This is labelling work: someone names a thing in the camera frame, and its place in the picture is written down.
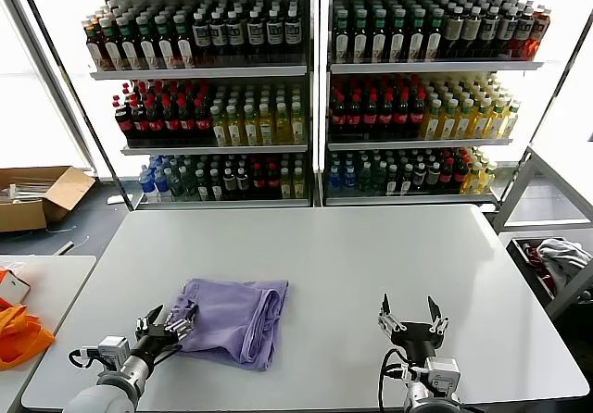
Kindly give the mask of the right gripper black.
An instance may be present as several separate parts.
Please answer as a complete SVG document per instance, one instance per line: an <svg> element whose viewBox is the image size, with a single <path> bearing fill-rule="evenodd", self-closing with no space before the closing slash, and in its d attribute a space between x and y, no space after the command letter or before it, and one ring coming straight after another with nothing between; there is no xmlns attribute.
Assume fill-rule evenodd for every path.
<svg viewBox="0 0 593 413"><path fill-rule="evenodd" d="M424 362L428 357L435 357L435 351L444 342L444 333L448 327L448 317L442 315L439 305L427 297L432 323L404 322L397 320L390 310L387 294L384 294L378 315L378 324L387 337L393 335L393 345L401 347L409 362Z"/></svg>

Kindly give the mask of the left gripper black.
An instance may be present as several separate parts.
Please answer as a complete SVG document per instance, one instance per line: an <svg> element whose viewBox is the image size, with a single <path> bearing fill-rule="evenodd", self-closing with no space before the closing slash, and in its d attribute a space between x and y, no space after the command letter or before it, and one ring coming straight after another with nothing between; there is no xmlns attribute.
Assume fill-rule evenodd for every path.
<svg viewBox="0 0 593 413"><path fill-rule="evenodd" d="M165 327L157 325L163 305L149 310L136 321L136 344L132 349L134 357L144 362L157 362L161 355L168 356L179 350L178 342L183 340L195 327L197 304L187 307L174 307L166 317Z"/></svg>

